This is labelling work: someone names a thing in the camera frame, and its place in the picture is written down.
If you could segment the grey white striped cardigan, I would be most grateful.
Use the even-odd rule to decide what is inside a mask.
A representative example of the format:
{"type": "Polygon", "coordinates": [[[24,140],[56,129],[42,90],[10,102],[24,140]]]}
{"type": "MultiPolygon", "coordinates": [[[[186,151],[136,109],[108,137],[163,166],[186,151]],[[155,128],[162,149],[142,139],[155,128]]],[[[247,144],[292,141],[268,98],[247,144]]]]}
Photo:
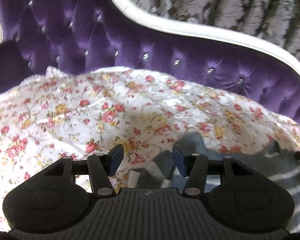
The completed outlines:
{"type": "MultiPolygon", "coordinates": [[[[272,142],[254,155],[230,152],[230,155],[258,173],[286,189],[294,199],[295,210],[287,225],[294,239],[300,239],[300,161],[293,152],[281,150],[277,142],[272,142]]],[[[128,173],[128,187],[161,188],[176,187],[182,190],[186,178],[178,172],[169,150],[159,153],[145,167],[134,168],[128,173]]]]}

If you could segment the floral bed cover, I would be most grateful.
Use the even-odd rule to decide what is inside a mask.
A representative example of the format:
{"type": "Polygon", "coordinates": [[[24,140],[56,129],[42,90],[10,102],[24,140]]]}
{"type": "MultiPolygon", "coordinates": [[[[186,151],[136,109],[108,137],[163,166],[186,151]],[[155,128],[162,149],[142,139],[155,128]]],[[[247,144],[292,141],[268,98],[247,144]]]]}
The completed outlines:
{"type": "Polygon", "coordinates": [[[12,189],[62,157],[84,160],[116,144],[125,158],[111,178],[145,167],[176,141],[199,134],[210,159],[254,155],[272,142],[300,151],[300,124],[259,103],[150,70],[113,67],[78,76],[50,67],[0,94],[0,231],[12,189]]]}

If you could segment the purple tufted chaise sofa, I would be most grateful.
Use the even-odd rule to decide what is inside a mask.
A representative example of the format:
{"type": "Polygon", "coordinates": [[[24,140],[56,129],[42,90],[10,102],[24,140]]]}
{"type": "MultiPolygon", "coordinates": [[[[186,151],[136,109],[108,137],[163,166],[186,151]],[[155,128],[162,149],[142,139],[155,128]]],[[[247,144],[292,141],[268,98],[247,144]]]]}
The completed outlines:
{"type": "Polygon", "coordinates": [[[270,42],[158,17],[131,0],[0,0],[0,93],[50,66],[156,70],[300,122],[300,62],[270,42]]]}

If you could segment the brown damask curtain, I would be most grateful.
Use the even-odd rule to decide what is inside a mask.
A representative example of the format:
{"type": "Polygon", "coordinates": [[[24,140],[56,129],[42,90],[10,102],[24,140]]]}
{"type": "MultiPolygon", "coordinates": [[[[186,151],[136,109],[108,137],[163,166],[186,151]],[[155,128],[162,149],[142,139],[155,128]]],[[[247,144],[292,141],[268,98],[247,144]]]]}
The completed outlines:
{"type": "Polygon", "coordinates": [[[164,18],[210,25],[271,42],[300,61],[300,0],[132,0],[164,18]]]}

